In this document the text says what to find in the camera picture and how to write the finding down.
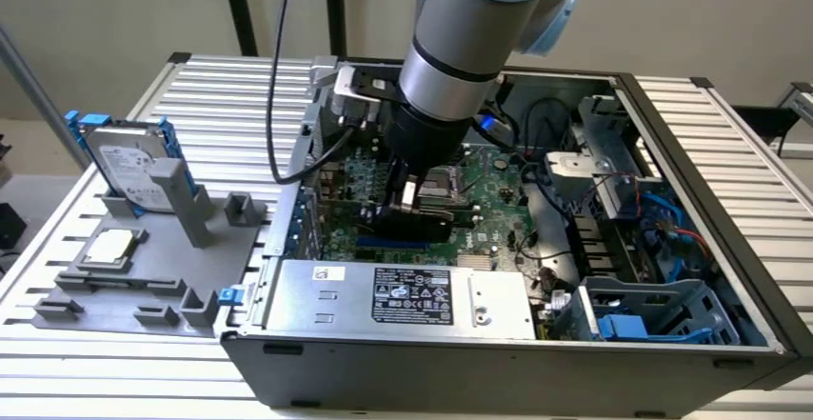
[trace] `green circuit board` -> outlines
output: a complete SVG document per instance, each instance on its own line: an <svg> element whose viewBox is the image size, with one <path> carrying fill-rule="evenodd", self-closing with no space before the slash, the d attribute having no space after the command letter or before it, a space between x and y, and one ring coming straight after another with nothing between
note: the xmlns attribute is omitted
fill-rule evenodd
<svg viewBox="0 0 813 420"><path fill-rule="evenodd" d="M521 202L519 169L509 163L507 155L493 148L471 148L466 159L451 167L462 191L458 195L474 210L459 210L477 216L473 228L454 228L447 242L419 248L379 248L363 245L363 225L358 212L366 200L382 194L386 163L374 160L369 150L357 149L339 166L342 174L331 184L337 199L322 199L322 259L330 261L374 261L454 266L461 255L490 255L498 268L514 270L514 256L507 247L507 235L517 241L531 229L527 205Z"/></svg>

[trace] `white wall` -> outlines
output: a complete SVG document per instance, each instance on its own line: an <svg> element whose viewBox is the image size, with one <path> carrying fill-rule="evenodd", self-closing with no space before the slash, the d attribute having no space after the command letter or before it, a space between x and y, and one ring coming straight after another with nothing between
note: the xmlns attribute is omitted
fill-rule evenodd
<svg viewBox="0 0 813 420"><path fill-rule="evenodd" d="M249 0L259 53L278 0ZM703 75L738 103L813 80L813 0L581 0L546 59L511 64ZM291 0L283 56L327 52L323 0ZM401 57L414 0L347 0L349 52ZM226 0L0 0L9 30L61 110L125 114L171 51L237 54ZM0 70L0 116L37 114Z"/></svg>

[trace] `capacitor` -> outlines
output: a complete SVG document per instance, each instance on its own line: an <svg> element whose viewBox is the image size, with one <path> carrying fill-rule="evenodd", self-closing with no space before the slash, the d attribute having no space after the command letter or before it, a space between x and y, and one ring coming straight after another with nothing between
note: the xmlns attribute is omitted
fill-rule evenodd
<svg viewBox="0 0 813 420"><path fill-rule="evenodd" d="M502 172L503 170L507 169L507 162L505 160L502 160L501 158L497 158L494 160L493 163L494 169L498 170L499 172Z"/></svg>

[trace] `open computer chassis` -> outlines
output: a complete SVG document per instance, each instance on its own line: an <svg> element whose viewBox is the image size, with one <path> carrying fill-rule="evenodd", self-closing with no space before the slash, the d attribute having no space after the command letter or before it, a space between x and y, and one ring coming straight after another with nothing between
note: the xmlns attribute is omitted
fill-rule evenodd
<svg viewBox="0 0 813 420"><path fill-rule="evenodd" d="M311 82L346 65L399 66L317 58ZM419 199L453 214L443 243L365 224L387 165L375 124L282 188L262 269L215 323L263 404L679 417L810 371L810 332L674 135L715 142L733 127L702 110L661 114L710 84L645 86L626 73L505 71L493 97L522 149L471 133L430 172ZM291 170L335 130L329 87L311 94Z"/></svg>

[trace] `power supply label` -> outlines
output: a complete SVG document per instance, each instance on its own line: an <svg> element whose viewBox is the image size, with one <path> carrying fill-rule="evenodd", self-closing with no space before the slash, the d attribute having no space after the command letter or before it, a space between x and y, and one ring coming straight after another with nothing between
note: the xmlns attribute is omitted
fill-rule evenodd
<svg viewBox="0 0 813 420"><path fill-rule="evenodd" d="M371 319L378 323L453 325L449 271L375 268Z"/></svg>

